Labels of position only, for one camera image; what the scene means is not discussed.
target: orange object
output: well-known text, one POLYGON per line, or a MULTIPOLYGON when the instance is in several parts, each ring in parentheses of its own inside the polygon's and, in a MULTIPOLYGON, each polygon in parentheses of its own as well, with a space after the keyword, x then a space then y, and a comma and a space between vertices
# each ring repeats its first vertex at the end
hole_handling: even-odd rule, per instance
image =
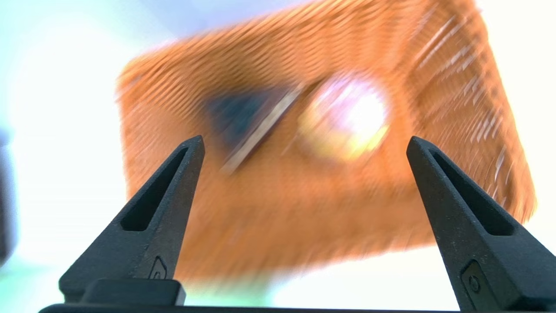
POLYGON ((313 265, 433 244, 405 149, 439 146, 518 221, 535 210, 514 118, 471 0, 327 0, 131 61, 119 86, 128 195, 182 141, 206 157, 176 278, 313 265), (384 81, 388 134, 362 168, 323 168, 296 145, 301 96, 232 176, 205 117, 228 91, 358 71, 384 81))

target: blurred object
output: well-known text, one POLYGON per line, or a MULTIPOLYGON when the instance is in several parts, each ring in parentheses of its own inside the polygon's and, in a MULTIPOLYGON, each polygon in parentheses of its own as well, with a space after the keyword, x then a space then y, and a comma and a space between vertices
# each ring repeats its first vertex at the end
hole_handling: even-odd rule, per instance
POLYGON ((269 134, 302 88, 274 88, 223 96, 208 104, 214 132, 229 151, 222 170, 233 173, 269 134))
POLYGON ((517 221, 536 206, 512 112, 471 0, 327 0, 131 61, 119 86, 128 195, 186 138, 206 144, 176 277, 307 267, 433 244, 405 147, 437 145, 517 221), (378 77, 388 137, 364 167, 323 167, 289 144, 310 90, 234 175, 221 172, 210 95, 334 73, 378 77))
POLYGON ((17 243, 16 191, 9 137, 8 130, 0 128, 0 266, 12 255, 17 243))
POLYGON ((303 143, 324 159, 368 160, 389 128, 385 93, 357 74, 327 80, 299 117, 303 143))

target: screw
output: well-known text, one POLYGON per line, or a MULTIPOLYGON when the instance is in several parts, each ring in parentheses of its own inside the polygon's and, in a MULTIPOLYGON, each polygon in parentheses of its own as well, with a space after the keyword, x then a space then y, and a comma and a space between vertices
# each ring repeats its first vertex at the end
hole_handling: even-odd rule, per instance
POLYGON ((471 287, 471 290, 473 290, 473 292, 475 292, 476 294, 478 294, 479 291, 481 290, 479 279, 476 276, 474 275, 469 276, 469 287, 471 287))

